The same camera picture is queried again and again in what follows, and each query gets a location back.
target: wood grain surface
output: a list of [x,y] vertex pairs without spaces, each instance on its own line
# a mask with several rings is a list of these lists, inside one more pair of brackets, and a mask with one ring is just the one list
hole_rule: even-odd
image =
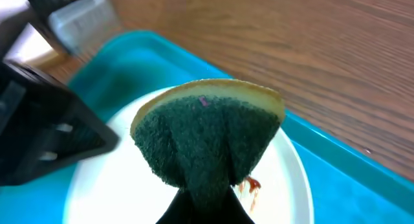
[[[291,111],[414,181],[414,0],[113,3],[125,30],[155,30],[279,90]],[[49,72],[67,81],[84,62]]]

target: black object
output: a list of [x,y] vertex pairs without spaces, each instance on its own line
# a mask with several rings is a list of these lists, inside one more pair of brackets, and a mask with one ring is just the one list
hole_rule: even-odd
[[[32,21],[38,15],[28,8],[0,23],[0,58]],[[111,151],[117,142],[65,85],[35,68],[0,63],[0,186],[20,185]]]
[[175,195],[164,215],[157,224],[212,224],[237,223],[254,224],[246,214],[232,188],[228,188],[223,199],[223,208],[214,213],[203,214],[197,212],[193,206],[191,195],[187,190],[180,189]]
[[27,0],[34,9],[38,17],[46,23],[49,15],[65,5],[69,4],[71,0]]

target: pink speck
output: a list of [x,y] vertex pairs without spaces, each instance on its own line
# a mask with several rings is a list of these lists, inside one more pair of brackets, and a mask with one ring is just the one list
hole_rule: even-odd
[[210,105],[209,103],[207,103],[207,101],[206,101],[206,97],[204,97],[204,96],[200,97],[200,98],[199,98],[199,100],[200,100],[201,104],[202,104],[204,107],[206,107],[206,106]]

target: sauce stain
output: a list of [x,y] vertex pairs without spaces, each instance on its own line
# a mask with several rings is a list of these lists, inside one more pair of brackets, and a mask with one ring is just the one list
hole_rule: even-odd
[[239,192],[242,194],[244,189],[245,189],[245,181],[241,182],[241,184],[239,185]]
[[258,189],[254,190],[254,198],[253,198],[252,206],[250,207],[250,213],[253,213],[253,209],[256,206],[256,197],[258,193],[259,193]]
[[259,181],[251,178],[250,176],[248,176],[246,180],[250,183],[250,190],[248,192],[252,193],[256,188],[261,188],[261,184],[259,183]]

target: green scrub pad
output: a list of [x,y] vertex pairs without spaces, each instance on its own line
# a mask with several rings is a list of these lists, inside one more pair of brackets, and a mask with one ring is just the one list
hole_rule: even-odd
[[187,189],[199,212],[221,207],[250,174],[284,118],[272,90],[237,80],[184,84],[143,106],[131,136],[154,174]]

